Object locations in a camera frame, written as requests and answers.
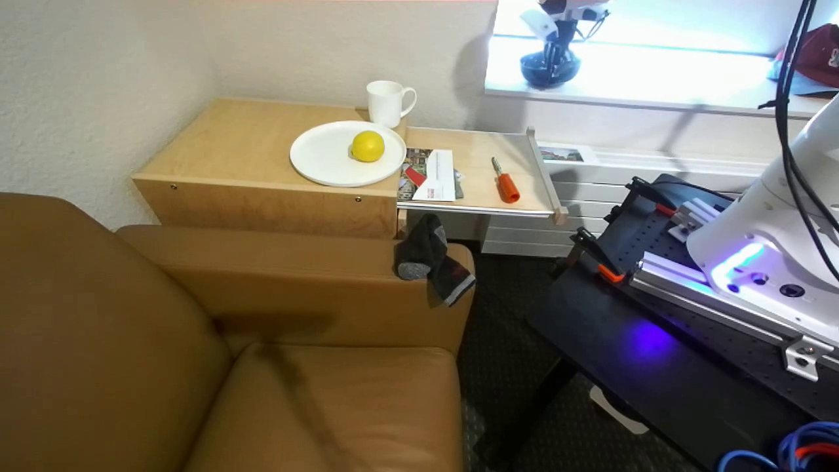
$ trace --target armchair armrest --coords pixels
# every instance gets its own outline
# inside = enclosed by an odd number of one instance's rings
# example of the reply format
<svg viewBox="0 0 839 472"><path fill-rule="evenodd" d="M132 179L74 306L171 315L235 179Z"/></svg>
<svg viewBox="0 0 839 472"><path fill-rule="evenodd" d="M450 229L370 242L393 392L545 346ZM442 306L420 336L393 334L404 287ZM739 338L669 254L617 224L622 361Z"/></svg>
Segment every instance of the armchair armrest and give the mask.
<svg viewBox="0 0 839 472"><path fill-rule="evenodd" d="M233 338L441 346L457 355L471 289L445 306L393 275L393 243L309 233L133 225L119 236L176 277ZM467 247L448 258L475 271Z"/></svg>

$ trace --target purple light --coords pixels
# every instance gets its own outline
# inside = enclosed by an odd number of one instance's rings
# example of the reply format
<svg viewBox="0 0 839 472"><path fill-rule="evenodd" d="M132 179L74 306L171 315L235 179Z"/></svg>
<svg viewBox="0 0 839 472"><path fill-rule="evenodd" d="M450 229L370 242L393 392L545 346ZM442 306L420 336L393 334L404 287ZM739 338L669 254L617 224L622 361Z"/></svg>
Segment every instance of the purple light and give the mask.
<svg viewBox="0 0 839 472"><path fill-rule="evenodd" d="M636 364L663 364L673 355L673 338L651 319L629 327L629 357Z"/></svg>

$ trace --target lemon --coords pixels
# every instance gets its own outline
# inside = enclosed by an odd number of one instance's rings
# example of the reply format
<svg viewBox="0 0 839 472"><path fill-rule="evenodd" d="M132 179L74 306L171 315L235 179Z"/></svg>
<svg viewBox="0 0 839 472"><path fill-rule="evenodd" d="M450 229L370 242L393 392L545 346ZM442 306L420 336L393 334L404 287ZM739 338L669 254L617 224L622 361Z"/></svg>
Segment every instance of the lemon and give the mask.
<svg viewBox="0 0 839 472"><path fill-rule="evenodd" d="M385 138L378 131L360 131L352 138L348 156L360 163L376 163L385 156Z"/></svg>

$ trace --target black floor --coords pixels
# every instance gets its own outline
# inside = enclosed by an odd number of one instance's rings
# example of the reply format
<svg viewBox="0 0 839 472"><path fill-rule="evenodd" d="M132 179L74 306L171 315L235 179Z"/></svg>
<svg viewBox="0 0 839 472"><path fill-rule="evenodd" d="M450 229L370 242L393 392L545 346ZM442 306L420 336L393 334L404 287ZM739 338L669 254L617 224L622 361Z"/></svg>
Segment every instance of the black floor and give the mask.
<svg viewBox="0 0 839 472"><path fill-rule="evenodd" d="M555 262L479 254L475 259L477 297L458 357L470 472L694 472L656 433L633 436L596 406L581 374L551 399L505 468L484 465L475 449L483 433L509 426L559 361L525 319L539 305Z"/></svg>

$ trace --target armchair seat cushion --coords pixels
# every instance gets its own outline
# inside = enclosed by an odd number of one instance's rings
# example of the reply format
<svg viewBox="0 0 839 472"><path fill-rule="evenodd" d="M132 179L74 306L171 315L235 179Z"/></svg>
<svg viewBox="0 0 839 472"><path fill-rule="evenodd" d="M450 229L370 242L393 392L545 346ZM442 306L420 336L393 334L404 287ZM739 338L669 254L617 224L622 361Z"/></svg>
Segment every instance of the armchair seat cushion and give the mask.
<svg viewBox="0 0 839 472"><path fill-rule="evenodd" d="M442 350L255 343L218 393L189 469L463 469L458 418Z"/></svg>

